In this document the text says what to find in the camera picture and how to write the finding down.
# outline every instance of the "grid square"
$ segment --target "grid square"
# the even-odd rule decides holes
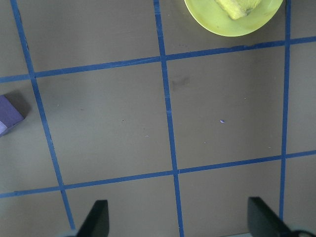
[[[248,197],[278,213],[280,161],[180,174],[186,237],[247,233]]]
[[[1,198],[0,217],[6,237],[55,237],[70,229],[60,192]]]
[[[152,1],[18,1],[35,71],[159,55]]]
[[[169,61],[178,167],[280,155],[283,68],[283,47]]]
[[[316,156],[286,160],[284,221],[316,233]]]
[[[209,32],[191,16],[184,0],[161,1],[160,4],[166,54],[284,40],[285,3],[265,26],[241,37],[223,37]]]
[[[109,203],[110,237],[178,237],[173,177],[67,190],[75,224],[81,226],[94,202]]]
[[[316,42],[291,46],[287,153],[316,150]]]
[[[0,192],[57,186],[31,82],[1,83],[2,94],[26,118],[0,138]]]
[[[291,37],[316,36],[314,0],[291,1]]]
[[[39,79],[64,182],[171,170],[160,63]]]
[[[10,1],[0,2],[0,77],[27,74]]]

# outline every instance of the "purple cube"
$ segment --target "purple cube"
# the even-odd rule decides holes
[[[23,120],[23,116],[14,108],[4,95],[0,95],[0,137]]]

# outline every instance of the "green plate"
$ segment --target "green plate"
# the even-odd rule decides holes
[[[259,29],[274,16],[282,1],[262,0],[249,15],[232,20],[215,0],[184,0],[200,25],[221,36],[243,36]]]

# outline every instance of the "blue painter's tape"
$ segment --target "blue painter's tape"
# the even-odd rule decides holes
[[[30,80],[31,80],[31,84],[32,84],[32,87],[33,87],[36,103],[38,105],[40,119],[41,119],[41,122],[43,124],[43,128],[44,128],[44,132],[45,132],[48,148],[49,148],[50,155],[51,155],[52,162],[53,162],[53,166],[54,166],[54,169],[55,169],[58,185],[61,188],[61,194],[62,194],[62,197],[63,197],[65,209],[66,209],[66,212],[67,212],[68,221],[69,221],[69,224],[70,224],[71,228],[74,229],[75,228],[74,220],[73,220],[73,217],[72,217],[72,214],[71,214],[71,211],[70,211],[70,207],[69,207],[69,204],[68,204],[68,199],[67,199],[66,193],[62,189],[64,184],[63,184],[63,180],[62,180],[62,177],[61,177],[61,172],[60,172],[60,169],[59,169],[59,165],[58,165],[55,149],[54,149],[54,146],[53,146],[53,143],[52,143],[52,140],[51,140],[50,131],[49,131],[49,127],[48,127],[48,123],[47,123],[47,119],[46,119],[46,115],[45,115],[45,111],[44,111],[44,106],[43,106],[43,103],[42,103],[42,100],[41,100],[41,97],[40,97],[40,90],[39,90],[39,87],[38,87],[38,84],[37,84],[37,81],[36,81],[36,78],[35,78],[35,75],[34,75],[34,68],[33,68],[33,65],[32,65],[31,56],[30,56],[30,52],[29,52],[29,49],[28,49],[28,45],[27,45],[27,41],[26,41],[24,29],[23,29],[21,17],[20,17],[18,4],[17,4],[16,0],[10,0],[10,2],[11,2],[11,6],[12,6],[12,11],[13,11],[16,27],[17,27],[17,30],[18,30],[18,33],[19,33],[19,37],[20,37],[20,41],[21,41],[21,45],[22,45],[22,49],[23,49],[25,62],[27,64],[27,68],[28,68],[28,71],[29,71]]]
[[[56,76],[62,74],[70,74],[70,73],[79,73],[79,72],[88,72],[88,71],[95,71],[95,70],[102,70],[102,69],[109,69],[109,68],[118,68],[118,67],[126,67],[132,65],[139,65],[139,64],[146,64],[146,63],[154,63],[160,62],[160,57],[149,57],[149,58],[138,58],[126,61],[119,61],[119,62],[111,62],[111,63],[101,63],[101,64],[94,64],[94,65],[86,65],[86,66],[79,66],[73,68],[63,68],[63,69],[56,69],[50,71],[43,71],[35,73],[35,77],[42,78],[42,77],[49,77],[49,76]]]
[[[12,81],[18,81],[18,80],[29,80],[29,79],[30,79],[30,76],[28,74],[8,76],[8,77],[0,78],[0,83],[12,82]]]
[[[139,179],[148,179],[148,178],[155,178],[155,177],[161,177],[161,176],[168,176],[168,175],[173,175],[173,174],[174,174],[173,171],[139,174],[139,175],[120,177],[120,178],[84,182],[84,183],[78,183],[78,184],[68,184],[68,185],[65,185],[64,188],[66,190],[76,189],[76,188],[90,187],[90,186],[96,186],[96,185],[104,185],[104,184],[120,183],[120,182],[139,180]]]
[[[290,74],[290,40],[291,40],[291,0],[286,2],[285,20],[285,56],[284,56],[284,92],[283,92],[283,121],[282,121],[282,148],[281,148],[281,178],[280,178],[280,199],[279,217],[283,219],[284,213],[284,192],[286,172],[286,140],[287,140],[287,117],[288,117],[288,91]]]
[[[23,29],[23,26],[22,26],[22,21],[21,21],[21,16],[20,16],[18,4],[17,4],[16,0],[10,0],[10,1],[11,1],[11,7],[12,7],[12,11],[13,11],[16,27],[17,27],[17,30],[18,30],[18,33],[19,33],[21,44],[22,44],[22,49],[23,49],[23,53],[24,53],[24,57],[25,57],[25,62],[26,62],[27,68],[29,70],[29,74],[33,75],[34,74],[34,68],[33,68],[33,65],[32,65],[31,56],[30,56],[28,45],[27,45],[27,42],[26,42],[26,38],[25,38],[25,34],[24,34],[24,29]]]
[[[298,38],[298,39],[291,39],[291,44],[299,44],[299,43],[310,43],[310,42],[316,42],[316,36],[312,37],[304,37],[304,38]]]
[[[72,230],[75,230],[76,226],[75,226],[75,222],[74,222],[74,219],[73,219],[73,215],[72,215],[71,210],[70,210],[70,205],[69,205],[69,202],[68,202],[66,191],[65,190],[61,190],[60,192],[61,192],[61,196],[63,198],[63,202],[64,202],[64,206],[65,206],[65,210],[66,210],[66,214],[67,214],[67,217],[68,217],[70,228]]]
[[[286,158],[305,157],[305,156],[312,156],[312,155],[316,155],[316,150],[287,154]]]
[[[179,234],[180,237],[184,237],[183,229],[183,218],[182,218],[182,207],[181,207],[181,195],[180,195],[180,185],[179,185],[179,176],[178,173],[173,175],[174,188],[176,193],[176,204],[177,204],[177,214],[178,214],[178,223],[179,223]]]
[[[211,170],[211,169],[219,169],[219,168],[233,167],[233,166],[246,165],[246,164],[269,162],[269,161],[274,161],[274,160],[280,160],[281,157],[282,156],[265,157],[265,158],[248,159],[248,160],[233,161],[233,162],[228,162],[228,163],[211,164],[211,165],[205,165],[205,166],[185,168],[185,169],[179,169],[179,173],[183,174],[183,173],[191,173],[191,172],[197,172],[197,171],[203,171],[203,170]]]
[[[155,9],[157,38],[158,38],[159,53],[160,53],[160,60],[161,60],[161,72],[162,72],[162,80],[163,80],[164,99],[165,99],[165,105],[166,105],[171,162],[172,162],[172,170],[174,172],[174,190],[175,190],[176,205],[177,205],[179,234],[180,234],[180,237],[184,237],[180,187],[179,187],[179,179],[178,179],[176,148],[175,148],[175,141],[174,141],[173,121],[172,121],[172,112],[171,112],[172,109],[171,109],[170,90],[169,90],[169,81],[168,81],[168,68],[167,68],[166,53],[165,53],[164,40],[163,40],[160,4],[159,4],[159,0],[153,0],[153,2],[154,2],[154,9]]]
[[[32,190],[24,190],[24,191],[14,191],[10,193],[0,194],[0,198],[11,198],[11,197],[19,197],[24,195],[31,195],[31,194],[40,194],[40,193],[49,193],[53,191],[59,191],[60,187],[49,187],[49,188],[42,188],[42,189],[32,189]]]
[[[231,53],[231,52],[261,49],[261,48],[279,47],[279,46],[284,46],[283,40],[258,43],[251,46],[239,45],[239,46],[234,46],[230,48],[215,48],[215,49],[207,49],[207,50],[194,51],[194,52],[169,54],[166,56],[166,58],[169,61],[169,60],[176,60],[176,59],[201,57],[201,56],[207,56],[207,55],[213,55],[213,54]]]

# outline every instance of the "yellow sponge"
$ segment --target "yellow sponge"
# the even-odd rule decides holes
[[[230,18],[237,20],[248,15],[261,0],[215,0]]]

